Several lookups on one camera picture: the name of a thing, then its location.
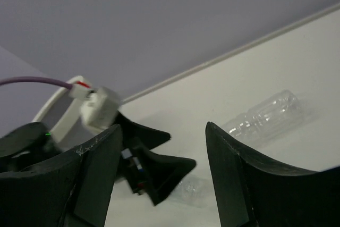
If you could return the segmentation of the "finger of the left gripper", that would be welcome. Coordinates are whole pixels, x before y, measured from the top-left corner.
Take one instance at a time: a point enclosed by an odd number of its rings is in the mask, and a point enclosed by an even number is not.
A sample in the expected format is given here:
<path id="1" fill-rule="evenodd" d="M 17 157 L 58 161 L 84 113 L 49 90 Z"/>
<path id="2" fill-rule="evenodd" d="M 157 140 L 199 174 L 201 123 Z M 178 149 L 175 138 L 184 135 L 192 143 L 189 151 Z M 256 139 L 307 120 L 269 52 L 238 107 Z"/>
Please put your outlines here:
<path id="1" fill-rule="evenodd" d="M 153 129 L 138 123 L 135 123 L 118 112 L 115 118 L 115 124 L 119 125 L 123 134 L 123 146 L 128 147 L 128 142 L 133 138 L 138 138 L 149 150 L 154 149 L 171 139 L 168 132 Z"/>
<path id="2" fill-rule="evenodd" d="M 167 199 L 196 165 L 190 158 L 156 154 L 138 138 L 130 139 L 124 150 L 124 177 L 131 190 L 146 193 L 155 206 Z"/>

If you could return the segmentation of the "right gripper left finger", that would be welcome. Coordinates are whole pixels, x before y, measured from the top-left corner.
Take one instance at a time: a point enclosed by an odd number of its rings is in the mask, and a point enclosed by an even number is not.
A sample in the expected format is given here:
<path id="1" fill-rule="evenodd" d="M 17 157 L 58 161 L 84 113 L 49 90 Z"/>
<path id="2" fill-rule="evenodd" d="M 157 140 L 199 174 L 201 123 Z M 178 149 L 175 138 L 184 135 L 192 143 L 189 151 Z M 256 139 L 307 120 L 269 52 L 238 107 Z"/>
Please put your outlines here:
<path id="1" fill-rule="evenodd" d="M 121 148 L 114 125 L 32 170 L 1 173 L 1 226 L 104 226 Z"/>

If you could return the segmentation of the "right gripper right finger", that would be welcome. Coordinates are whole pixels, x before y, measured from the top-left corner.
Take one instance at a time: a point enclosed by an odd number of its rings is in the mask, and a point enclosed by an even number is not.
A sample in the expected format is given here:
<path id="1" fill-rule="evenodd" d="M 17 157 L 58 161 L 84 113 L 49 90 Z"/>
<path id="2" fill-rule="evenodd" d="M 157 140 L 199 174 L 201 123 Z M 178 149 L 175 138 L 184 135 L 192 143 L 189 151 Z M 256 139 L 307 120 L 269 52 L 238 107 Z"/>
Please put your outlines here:
<path id="1" fill-rule="evenodd" d="M 221 226 L 339 226 L 339 168 L 292 166 L 212 122 L 206 146 Z"/>

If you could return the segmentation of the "clear bottle blue cap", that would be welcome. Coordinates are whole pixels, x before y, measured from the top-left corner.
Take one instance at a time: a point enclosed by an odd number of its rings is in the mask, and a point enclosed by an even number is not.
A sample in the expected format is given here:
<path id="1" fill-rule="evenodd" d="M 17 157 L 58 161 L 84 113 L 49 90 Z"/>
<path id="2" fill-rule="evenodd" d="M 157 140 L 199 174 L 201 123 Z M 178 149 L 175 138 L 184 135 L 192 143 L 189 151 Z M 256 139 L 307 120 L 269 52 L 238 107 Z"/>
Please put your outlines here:
<path id="1" fill-rule="evenodd" d="M 283 90 L 229 120 L 222 129 L 248 144 L 282 134 L 303 118 L 304 109 L 298 98 L 291 91 Z"/>

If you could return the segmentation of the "blue label clear bottle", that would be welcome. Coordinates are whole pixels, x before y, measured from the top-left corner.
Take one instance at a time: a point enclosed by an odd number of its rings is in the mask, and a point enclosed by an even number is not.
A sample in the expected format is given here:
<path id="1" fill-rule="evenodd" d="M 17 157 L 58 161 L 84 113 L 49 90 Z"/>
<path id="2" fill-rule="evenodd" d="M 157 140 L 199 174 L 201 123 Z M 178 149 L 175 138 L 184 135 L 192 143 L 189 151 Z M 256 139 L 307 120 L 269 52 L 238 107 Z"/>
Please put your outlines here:
<path id="1" fill-rule="evenodd" d="M 186 176 L 169 195 L 168 200 L 186 206 L 204 208 L 213 192 L 212 182 L 196 175 Z"/>

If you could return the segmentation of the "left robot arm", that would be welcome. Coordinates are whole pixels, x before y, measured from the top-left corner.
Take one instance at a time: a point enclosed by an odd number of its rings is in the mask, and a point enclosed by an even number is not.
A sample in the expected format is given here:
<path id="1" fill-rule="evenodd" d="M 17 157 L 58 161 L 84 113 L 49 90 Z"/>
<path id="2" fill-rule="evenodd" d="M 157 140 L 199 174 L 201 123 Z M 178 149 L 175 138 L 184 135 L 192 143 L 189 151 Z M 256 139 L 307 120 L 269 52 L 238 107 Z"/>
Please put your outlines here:
<path id="1" fill-rule="evenodd" d="M 123 138 L 117 178 L 125 179 L 133 193 L 147 193 L 154 205 L 196 167 L 193 159 L 152 152 L 171 139 L 168 132 L 137 124 L 122 113 L 113 123 L 121 127 Z M 43 123 L 28 123 L 1 137 L 1 172 L 22 171 L 61 152 Z"/>

